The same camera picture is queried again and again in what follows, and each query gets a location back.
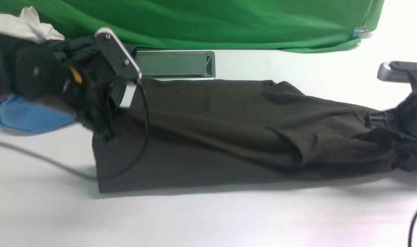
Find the blue clip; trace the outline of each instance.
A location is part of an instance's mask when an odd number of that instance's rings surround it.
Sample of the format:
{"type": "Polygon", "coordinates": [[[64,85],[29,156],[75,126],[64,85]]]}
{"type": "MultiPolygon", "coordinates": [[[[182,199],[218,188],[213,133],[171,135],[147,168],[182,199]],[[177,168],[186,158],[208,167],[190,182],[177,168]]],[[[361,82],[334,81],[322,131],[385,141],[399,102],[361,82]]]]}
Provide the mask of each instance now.
{"type": "Polygon", "coordinates": [[[368,29],[366,25],[362,27],[355,27],[353,29],[353,38],[357,38],[359,36],[367,35],[367,34],[368,34],[368,29]]]}

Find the green backdrop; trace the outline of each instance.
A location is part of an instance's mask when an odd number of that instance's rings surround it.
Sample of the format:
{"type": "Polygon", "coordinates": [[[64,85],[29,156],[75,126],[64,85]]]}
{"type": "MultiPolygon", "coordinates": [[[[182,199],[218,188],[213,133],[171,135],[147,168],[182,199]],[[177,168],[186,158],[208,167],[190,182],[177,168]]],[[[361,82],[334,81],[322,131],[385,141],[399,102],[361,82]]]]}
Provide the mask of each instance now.
{"type": "Polygon", "coordinates": [[[384,0],[0,0],[34,6],[68,38],[110,27],[125,42],[164,49],[344,50],[355,27],[377,27],[384,0]]]}

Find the screw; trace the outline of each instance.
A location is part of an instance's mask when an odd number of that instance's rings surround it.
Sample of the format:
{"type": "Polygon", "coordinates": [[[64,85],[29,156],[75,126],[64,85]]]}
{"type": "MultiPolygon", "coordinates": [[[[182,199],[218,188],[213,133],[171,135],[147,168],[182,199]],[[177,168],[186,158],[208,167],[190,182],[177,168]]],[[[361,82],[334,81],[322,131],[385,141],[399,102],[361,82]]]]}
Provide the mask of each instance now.
{"type": "Polygon", "coordinates": [[[37,77],[39,75],[39,67],[38,66],[36,66],[34,69],[33,69],[33,76],[34,77],[37,77]]]}

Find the black cable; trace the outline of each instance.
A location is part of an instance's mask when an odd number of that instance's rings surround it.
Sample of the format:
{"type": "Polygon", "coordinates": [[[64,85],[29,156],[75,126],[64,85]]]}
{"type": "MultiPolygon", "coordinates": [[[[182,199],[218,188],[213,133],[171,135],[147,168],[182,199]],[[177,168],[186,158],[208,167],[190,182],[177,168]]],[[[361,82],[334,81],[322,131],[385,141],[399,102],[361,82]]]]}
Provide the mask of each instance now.
{"type": "Polygon", "coordinates": [[[412,247],[412,235],[414,234],[415,222],[417,222],[417,211],[415,211],[414,215],[412,216],[411,224],[409,226],[408,247],[412,247]]]}
{"type": "Polygon", "coordinates": [[[73,169],[65,164],[62,164],[58,161],[55,161],[51,158],[47,158],[45,156],[42,156],[40,154],[37,153],[33,153],[29,150],[25,150],[23,148],[17,147],[15,145],[12,144],[8,144],[8,143],[4,143],[4,142],[0,142],[0,147],[3,148],[7,148],[9,150],[13,150],[15,152],[18,153],[22,153],[25,154],[27,156],[33,157],[33,158],[37,158],[38,160],[42,160],[44,162],[47,162],[49,164],[52,164],[76,177],[82,178],[84,180],[89,180],[89,181],[103,181],[103,180],[112,180],[115,178],[120,177],[121,175],[125,174],[128,170],[132,169],[136,163],[140,160],[140,158],[143,156],[144,152],[146,151],[147,148],[147,144],[149,142],[149,127],[150,127],[150,120],[149,120],[149,107],[147,105],[147,97],[146,97],[146,91],[144,90],[140,80],[137,80],[136,82],[136,89],[140,89],[141,90],[141,94],[143,95],[143,105],[144,105],[144,111],[145,111],[145,116],[146,116],[146,134],[144,136],[144,142],[143,142],[143,146],[141,147],[141,150],[138,152],[137,156],[133,159],[132,162],[130,162],[126,167],[122,168],[121,170],[119,170],[118,172],[115,172],[113,174],[109,174],[109,175],[103,175],[100,177],[94,176],[94,175],[88,175],[85,174],[83,172],[79,172],[76,169],[73,169]]]}

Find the white surface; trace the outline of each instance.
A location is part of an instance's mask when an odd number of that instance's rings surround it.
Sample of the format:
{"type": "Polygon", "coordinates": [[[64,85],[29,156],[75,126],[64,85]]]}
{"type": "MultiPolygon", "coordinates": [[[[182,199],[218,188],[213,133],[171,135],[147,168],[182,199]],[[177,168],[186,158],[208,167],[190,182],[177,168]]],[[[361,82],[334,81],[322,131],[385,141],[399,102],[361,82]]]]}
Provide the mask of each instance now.
{"type": "MultiPolygon", "coordinates": [[[[417,0],[388,0],[373,37],[350,51],[216,51],[218,78],[287,80],[308,95],[379,109],[410,92],[376,79],[390,60],[417,61],[417,0]]],[[[79,125],[31,137],[0,130],[0,140],[67,164],[94,164],[91,133],[79,125]]],[[[94,183],[0,149],[0,247],[405,246],[417,174],[362,181],[103,197],[94,183]]]]}

